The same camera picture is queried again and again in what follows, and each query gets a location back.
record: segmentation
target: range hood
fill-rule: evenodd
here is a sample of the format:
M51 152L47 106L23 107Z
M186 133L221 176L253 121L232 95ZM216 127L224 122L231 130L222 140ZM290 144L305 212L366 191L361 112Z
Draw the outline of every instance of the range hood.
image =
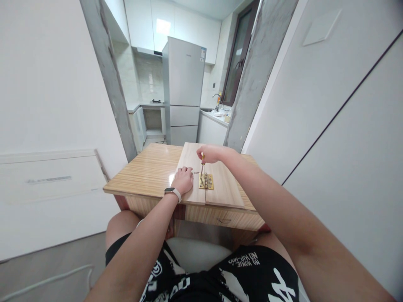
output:
M151 50L151 49L146 49L146 48L141 48L141 47L133 47L134 49L137 50L137 52L139 53L144 53L147 55L155 55L157 57L162 57L162 52L158 52L155 50Z

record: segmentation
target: upper cabinet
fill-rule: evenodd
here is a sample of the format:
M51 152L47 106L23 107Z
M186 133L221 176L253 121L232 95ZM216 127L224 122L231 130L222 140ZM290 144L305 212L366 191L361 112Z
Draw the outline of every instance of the upper cabinet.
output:
M154 50L162 52L168 36L175 37L175 7L163 1L151 0Z
M206 63L215 64L221 22L175 7L175 38L207 48Z
M125 0L131 45L154 49L150 0Z
M125 0L131 45L161 52L167 37L207 48L206 63L215 64L221 21L160 0Z

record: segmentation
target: forearm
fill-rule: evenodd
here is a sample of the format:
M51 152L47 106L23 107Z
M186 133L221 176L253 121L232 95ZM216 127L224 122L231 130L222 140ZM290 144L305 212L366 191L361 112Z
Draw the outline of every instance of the forearm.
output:
M286 248L311 301L393 301L322 222L259 167L226 149L222 162Z
M117 251L87 301L139 301L163 245L175 194L166 194Z
M317 232L328 232L323 224L291 193L259 167L233 149L226 149L221 161L231 171L263 220L288 253L310 249Z

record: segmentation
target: refrigerator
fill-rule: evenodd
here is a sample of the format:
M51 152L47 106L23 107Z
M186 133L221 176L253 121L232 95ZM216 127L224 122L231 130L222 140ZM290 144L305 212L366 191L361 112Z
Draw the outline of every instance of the refrigerator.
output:
M195 143L206 48L168 37L162 50L166 139L169 145Z

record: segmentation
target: white stool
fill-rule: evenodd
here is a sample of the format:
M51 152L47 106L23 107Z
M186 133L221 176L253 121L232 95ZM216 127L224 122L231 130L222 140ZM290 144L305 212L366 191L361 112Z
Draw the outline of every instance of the white stool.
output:
M220 245L189 238L174 237L167 240L179 265L187 273L208 271L232 252Z

